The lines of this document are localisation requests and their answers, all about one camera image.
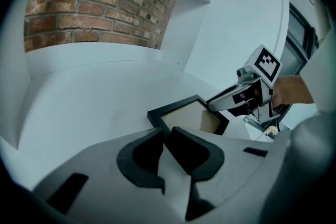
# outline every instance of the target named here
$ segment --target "black slot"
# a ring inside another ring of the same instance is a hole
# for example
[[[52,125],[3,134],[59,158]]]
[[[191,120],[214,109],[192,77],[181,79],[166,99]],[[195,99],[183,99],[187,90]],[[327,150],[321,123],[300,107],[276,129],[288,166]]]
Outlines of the black slot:
[[[218,146],[180,127],[173,128],[165,144],[194,182],[211,179],[224,163],[224,152]]]
[[[83,174],[72,174],[47,200],[47,203],[65,215],[88,178]]]
[[[117,155],[117,165],[120,172],[136,186],[160,188],[164,193],[164,179],[157,175],[162,152],[163,134],[160,128],[156,128],[123,147]]]
[[[260,156],[260,157],[266,157],[266,155],[268,153],[267,151],[259,150],[257,148],[253,148],[253,147],[247,147],[243,151],[247,152],[247,153],[250,153],[250,154],[253,154],[253,155]]]
[[[215,207],[210,202],[200,198],[195,184],[192,183],[190,187],[189,202],[187,212],[185,214],[185,220],[190,221],[198,218],[214,208]]]

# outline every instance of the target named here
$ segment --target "gray surface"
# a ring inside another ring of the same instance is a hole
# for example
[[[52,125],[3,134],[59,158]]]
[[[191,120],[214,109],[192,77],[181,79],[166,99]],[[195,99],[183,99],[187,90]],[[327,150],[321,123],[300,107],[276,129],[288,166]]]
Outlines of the gray surface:
[[[68,216],[79,223],[181,223],[184,213],[171,203],[184,195],[165,197],[160,189],[138,188],[119,171],[116,157],[126,144],[154,129],[134,133],[86,148],[48,175],[35,189],[47,200],[73,173],[89,176]],[[226,138],[185,129],[218,145],[225,154],[224,165],[206,182],[197,183],[199,195],[216,208],[194,220],[199,223],[258,223],[265,199],[274,184],[286,150],[290,131],[279,133],[274,143]],[[243,152],[251,146],[269,152],[265,158]],[[190,185],[182,173],[180,187]],[[178,188],[169,187],[171,193]]]
[[[185,130],[217,145],[224,152],[224,164],[216,175],[208,181],[196,183],[200,197],[208,200],[214,206],[221,205],[237,193],[265,159],[243,152],[243,150],[247,147],[253,147],[268,151],[271,147],[271,143],[226,138],[192,129]]]
[[[259,223],[260,212],[285,156],[291,130],[281,132],[256,172],[230,199],[192,223]]]
[[[335,119],[336,113],[318,115],[293,130],[286,159],[265,201],[263,223],[271,223],[274,218],[281,219],[288,214],[297,207],[303,194],[306,199],[300,201],[301,205],[316,205],[319,199],[325,197],[323,194],[321,198],[314,195],[316,191],[312,189],[316,190],[313,186],[317,182],[318,185],[329,186],[324,189],[332,191],[330,186],[334,182],[323,180],[323,177],[328,173],[331,177],[333,170],[336,155]]]
[[[183,222],[160,189],[138,188],[117,167],[119,150],[153,130],[87,147],[49,174],[34,192],[46,200],[70,175],[83,173],[89,179],[68,212],[79,223]]]

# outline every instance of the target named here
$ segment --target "window frame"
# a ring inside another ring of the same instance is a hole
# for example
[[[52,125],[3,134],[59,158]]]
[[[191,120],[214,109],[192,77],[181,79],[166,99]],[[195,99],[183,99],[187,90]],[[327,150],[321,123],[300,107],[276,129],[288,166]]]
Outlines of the window frame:
[[[286,37],[286,42],[291,44],[290,50],[294,51],[295,53],[299,54],[299,56],[302,57],[304,60],[304,65],[299,66],[295,72],[291,75],[299,75],[300,71],[302,68],[307,64],[309,59],[312,57],[312,52],[313,52],[313,46],[318,46],[318,40],[316,36],[316,31],[311,25],[307,22],[307,20],[304,18],[304,16],[291,4],[289,3],[289,12],[293,15],[295,19],[297,19],[305,28],[304,30],[304,39],[303,39],[303,44],[301,43],[294,37],[292,33],[287,31],[287,37]],[[292,105],[281,105],[278,107],[278,113],[280,113],[280,117],[278,118],[279,123],[282,121],[282,119],[286,116],[287,112],[290,110]],[[251,119],[248,122],[250,125],[253,127],[259,129],[260,131],[264,132],[269,126],[277,125],[277,120],[272,120],[266,123],[259,123],[255,119]]]

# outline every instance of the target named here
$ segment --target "window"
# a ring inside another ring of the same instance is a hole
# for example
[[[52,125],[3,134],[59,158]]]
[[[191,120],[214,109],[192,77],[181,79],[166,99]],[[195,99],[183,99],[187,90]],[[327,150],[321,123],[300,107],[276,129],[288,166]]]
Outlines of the window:
[[[290,4],[287,38],[280,57],[282,69],[279,76],[298,75],[318,48],[315,29],[309,25],[299,11]],[[278,107],[281,121],[291,108],[290,105]],[[263,129],[276,126],[276,120],[262,124]]]

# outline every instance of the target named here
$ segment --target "black picture frame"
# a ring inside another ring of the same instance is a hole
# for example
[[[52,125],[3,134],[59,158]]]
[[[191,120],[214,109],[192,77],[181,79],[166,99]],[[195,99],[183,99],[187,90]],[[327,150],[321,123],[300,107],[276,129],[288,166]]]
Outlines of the black picture frame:
[[[156,127],[162,128],[163,135],[165,137],[168,137],[171,134],[171,130],[169,129],[169,127],[163,121],[162,116],[165,115],[165,114],[167,114],[167,113],[170,113],[170,112],[172,112],[174,110],[180,109],[183,106],[186,106],[186,105],[188,105],[190,103],[196,102],[196,101],[200,102],[202,105],[204,105],[204,107],[207,108],[206,101],[203,100],[199,95],[194,95],[194,96],[191,96],[189,98],[183,99],[181,101],[177,101],[175,103],[172,103],[172,104],[169,104],[169,105],[165,105],[165,106],[162,106],[160,108],[148,111],[147,112],[147,118],[150,120],[150,122],[152,123],[153,127],[155,127],[155,128]],[[219,112],[212,112],[212,113],[214,115],[216,115],[221,120],[221,123],[218,126],[215,134],[217,134],[217,135],[223,135],[224,132],[225,132],[225,130],[226,130],[226,128],[227,128],[227,126],[228,126],[228,124],[229,124],[229,120],[227,118],[225,118]]]

